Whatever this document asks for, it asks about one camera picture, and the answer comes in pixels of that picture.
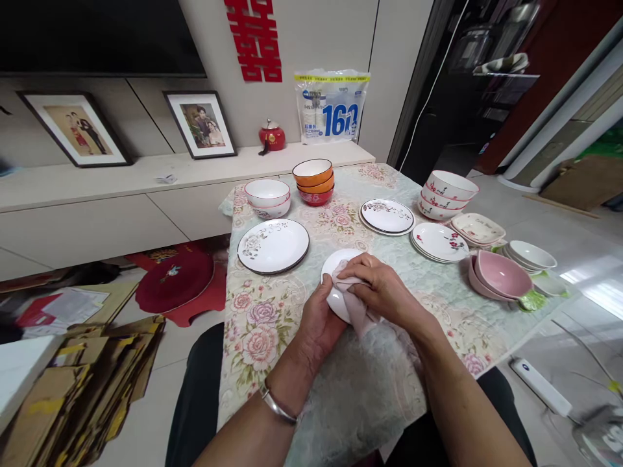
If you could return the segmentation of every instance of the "shelf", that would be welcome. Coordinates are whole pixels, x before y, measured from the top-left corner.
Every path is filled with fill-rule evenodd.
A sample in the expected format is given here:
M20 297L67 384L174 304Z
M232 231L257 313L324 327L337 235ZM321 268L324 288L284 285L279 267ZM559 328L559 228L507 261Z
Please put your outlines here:
M329 159L335 167L374 162L371 154L352 141L290 143L266 156L258 155L261 149L243 147L238 156L205 160L193 160L188 153L150 156L128 167L79 169L63 164L22 169L0 178L0 213L281 175L314 158ZM169 174L177 177L173 185L156 183L155 177Z

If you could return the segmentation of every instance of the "stack of plates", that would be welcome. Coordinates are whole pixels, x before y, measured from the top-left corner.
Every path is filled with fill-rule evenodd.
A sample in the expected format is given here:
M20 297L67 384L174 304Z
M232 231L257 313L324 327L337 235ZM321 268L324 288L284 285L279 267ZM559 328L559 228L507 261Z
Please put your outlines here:
M425 222L411 232L413 247L438 263L457 263L469 255L465 239L449 227Z
M518 240L507 243L497 253L512 259L531 276L556 267L558 264L556 259L547 251Z
M238 259L256 274L280 274L298 265L309 247L305 227L289 219L275 219L245 233L238 243Z
M415 227L415 216L405 205L390 200L373 199L361 205L359 217L363 225L382 234L399 236Z

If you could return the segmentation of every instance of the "plastic bag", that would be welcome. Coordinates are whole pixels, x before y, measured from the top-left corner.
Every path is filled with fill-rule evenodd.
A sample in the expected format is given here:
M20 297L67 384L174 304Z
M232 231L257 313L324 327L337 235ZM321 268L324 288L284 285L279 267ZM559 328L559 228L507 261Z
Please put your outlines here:
M313 69L294 81L303 144L357 139L370 73Z

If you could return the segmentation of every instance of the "person's left hand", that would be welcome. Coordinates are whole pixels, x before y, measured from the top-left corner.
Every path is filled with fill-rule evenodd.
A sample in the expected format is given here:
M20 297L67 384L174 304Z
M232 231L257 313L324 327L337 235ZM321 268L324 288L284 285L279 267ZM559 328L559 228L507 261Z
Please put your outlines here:
M331 276L323 274L322 283L316 287L303 307L303 316L296 335L306 356L313 359L315 365L322 364L347 326L326 302L332 287Z

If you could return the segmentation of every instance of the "picture frame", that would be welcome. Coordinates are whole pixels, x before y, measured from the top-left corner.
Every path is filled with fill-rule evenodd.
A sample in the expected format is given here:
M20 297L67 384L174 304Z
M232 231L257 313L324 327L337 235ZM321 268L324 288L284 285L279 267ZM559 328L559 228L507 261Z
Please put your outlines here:
M116 167L134 163L91 93L16 93L76 167Z
M218 92L162 93L193 159L238 155Z

